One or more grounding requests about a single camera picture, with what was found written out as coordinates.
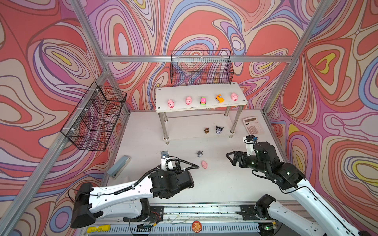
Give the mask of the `pink pig toy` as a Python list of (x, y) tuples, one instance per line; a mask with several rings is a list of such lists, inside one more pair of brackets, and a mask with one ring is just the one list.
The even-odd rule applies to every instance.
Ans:
[(175, 106), (175, 103), (174, 103), (174, 101), (173, 100), (168, 100), (168, 102), (167, 102), (167, 105), (168, 105), (168, 107), (169, 108), (174, 108), (174, 106)]
[(190, 96), (188, 96), (188, 97), (186, 98), (185, 103), (186, 103), (187, 105), (191, 105), (192, 102), (193, 102), (193, 99), (192, 99)]
[(232, 99), (233, 101), (238, 101), (238, 94), (236, 94), (236, 93), (232, 93), (232, 94), (231, 94), (231, 99)]
[(204, 160), (201, 162), (201, 166), (202, 166), (204, 169), (207, 169), (207, 168), (208, 168), (208, 164), (207, 164), (207, 162), (204, 161)]

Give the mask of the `dark purple figure toy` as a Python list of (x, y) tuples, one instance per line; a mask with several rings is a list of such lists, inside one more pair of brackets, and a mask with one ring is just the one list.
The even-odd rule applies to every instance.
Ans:
[(222, 131), (223, 131), (224, 127), (221, 127), (221, 126), (215, 126), (215, 131), (216, 131), (216, 134), (221, 134)]

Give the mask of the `orange toy car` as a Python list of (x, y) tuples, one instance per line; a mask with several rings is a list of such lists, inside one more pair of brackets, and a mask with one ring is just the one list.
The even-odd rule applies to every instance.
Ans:
[(218, 103), (224, 103), (224, 98), (223, 98), (223, 96), (221, 95), (221, 94), (218, 94), (217, 96), (216, 96), (216, 101), (218, 102)]

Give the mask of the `pink pig toy front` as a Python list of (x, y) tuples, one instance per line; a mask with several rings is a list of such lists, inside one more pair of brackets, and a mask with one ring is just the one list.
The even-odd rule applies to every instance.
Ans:
[(174, 103), (174, 101), (173, 100), (168, 100), (168, 102), (167, 102), (167, 105), (168, 105), (168, 107), (169, 108), (174, 108), (174, 106), (175, 106), (175, 103)]

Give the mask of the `pink green toy car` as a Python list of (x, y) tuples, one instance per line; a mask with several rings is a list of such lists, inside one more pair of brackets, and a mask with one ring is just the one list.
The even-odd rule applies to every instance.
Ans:
[(206, 99), (206, 97), (202, 96), (200, 98), (200, 105), (205, 106), (206, 104), (207, 104), (207, 99)]

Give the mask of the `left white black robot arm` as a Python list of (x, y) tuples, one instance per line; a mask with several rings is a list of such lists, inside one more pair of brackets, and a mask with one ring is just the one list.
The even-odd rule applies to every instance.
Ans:
[(163, 206), (152, 207), (151, 198), (170, 199), (181, 191), (193, 188), (190, 173), (197, 164), (161, 152), (161, 164), (139, 179), (112, 186), (95, 187), (83, 183), (75, 190), (70, 227), (84, 228), (98, 219), (120, 217), (124, 221), (139, 222), (141, 228), (152, 227), (163, 220)]

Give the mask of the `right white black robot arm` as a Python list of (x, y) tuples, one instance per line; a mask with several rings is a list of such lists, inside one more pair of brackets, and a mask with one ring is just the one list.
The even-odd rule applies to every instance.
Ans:
[(258, 178), (276, 184), (283, 194), (293, 197), (313, 218), (310, 221), (285, 207), (274, 197), (265, 194), (251, 211), (243, 210), (242, 216), (254, 214), (259, 219), (272, 218), (302, 236), (368, 236), (338, 214), (312, 187), (305, 175), (293, 164), (280, 161), (276, 149), (269, 142), (259, 142), (254, 135), (243, 138), (246, 151), (226, 154), (233, 166), (249, 168)]

